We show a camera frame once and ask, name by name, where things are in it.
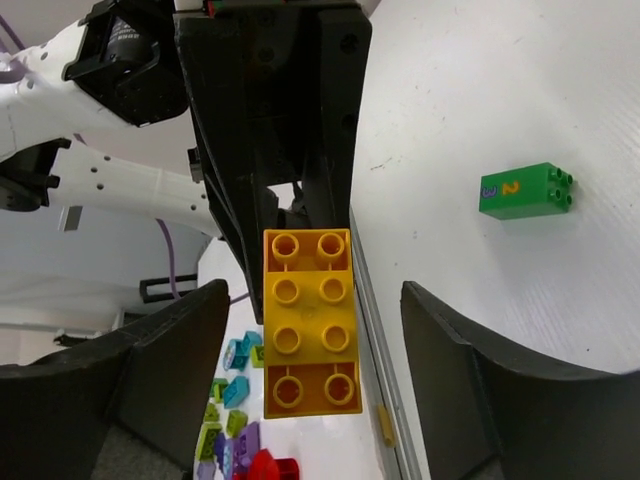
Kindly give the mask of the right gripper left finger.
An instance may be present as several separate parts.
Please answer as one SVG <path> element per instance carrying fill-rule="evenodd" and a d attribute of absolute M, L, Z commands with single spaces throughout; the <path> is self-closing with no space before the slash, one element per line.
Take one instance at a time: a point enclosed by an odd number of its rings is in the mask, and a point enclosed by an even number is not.
<path fill-rule="evenodd" d="M 5 479 L 189 479 L 230 307 L 213 280 L 30 364 L 1 368 Z"/>

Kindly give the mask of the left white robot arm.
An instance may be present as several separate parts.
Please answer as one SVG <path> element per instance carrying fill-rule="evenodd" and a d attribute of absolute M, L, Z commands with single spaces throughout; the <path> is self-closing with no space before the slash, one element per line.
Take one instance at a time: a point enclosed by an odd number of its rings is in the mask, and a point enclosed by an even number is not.
<path fill-rule="evenodd" d="M 263 311 L 269 229 L 349 225 L 372 25 L 355 1 L 101 1 L 1 56 L 1 206 L 221 236 Z"/>

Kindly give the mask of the yellow flower printed lego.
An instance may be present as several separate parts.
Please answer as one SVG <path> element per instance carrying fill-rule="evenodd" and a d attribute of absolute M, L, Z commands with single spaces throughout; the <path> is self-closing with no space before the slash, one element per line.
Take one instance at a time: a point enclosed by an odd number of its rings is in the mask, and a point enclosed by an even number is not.
<path fill-rule="evenodd" d="M 264 233 L 264 416 L 362 412 L 347 229 Z"/>

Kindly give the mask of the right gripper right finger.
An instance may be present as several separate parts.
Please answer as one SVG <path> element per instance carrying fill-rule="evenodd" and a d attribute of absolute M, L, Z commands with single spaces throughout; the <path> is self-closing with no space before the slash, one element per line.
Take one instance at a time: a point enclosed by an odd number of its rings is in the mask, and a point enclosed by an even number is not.
<path fill-rule="evenodd" d="M 407 281 L 401 317 L 435 479 L 635 479 L 639 375 L 542 354 Z"/>

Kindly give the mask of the tall green number lego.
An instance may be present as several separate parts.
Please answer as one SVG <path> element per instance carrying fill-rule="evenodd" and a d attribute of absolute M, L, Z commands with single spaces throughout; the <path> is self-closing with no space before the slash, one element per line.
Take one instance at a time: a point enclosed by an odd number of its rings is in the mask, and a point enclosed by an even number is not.
<path fill-rule="evenodd" d="M 479 212 L 498 220 L 568 213 L 574 177 L 551 163 L 539 163 L 481 178 Z"/>

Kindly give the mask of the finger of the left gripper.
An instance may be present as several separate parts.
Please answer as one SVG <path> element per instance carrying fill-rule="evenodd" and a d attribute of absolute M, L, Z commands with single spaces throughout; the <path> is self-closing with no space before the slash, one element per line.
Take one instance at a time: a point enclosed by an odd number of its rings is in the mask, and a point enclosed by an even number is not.
<path fill-rule="evenodd" d="M 372 25 L 360 9 L 324 9 L 311 26 L 304 204 L 311 227 L 347 228 Z"/>

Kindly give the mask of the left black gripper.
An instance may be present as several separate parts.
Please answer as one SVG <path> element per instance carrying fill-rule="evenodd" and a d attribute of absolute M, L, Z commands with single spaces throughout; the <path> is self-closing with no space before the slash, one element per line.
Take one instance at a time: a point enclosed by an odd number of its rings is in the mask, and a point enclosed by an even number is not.
<path fill-rule="evenodd" d="M 189 100 L 210 211 L 261 322 L 264 231 L 320 224 L 319 15 L 182 13 L 174 29 L 174 13 L 171 1 L 96 3 L 64 78 L 137 127 Z"/>

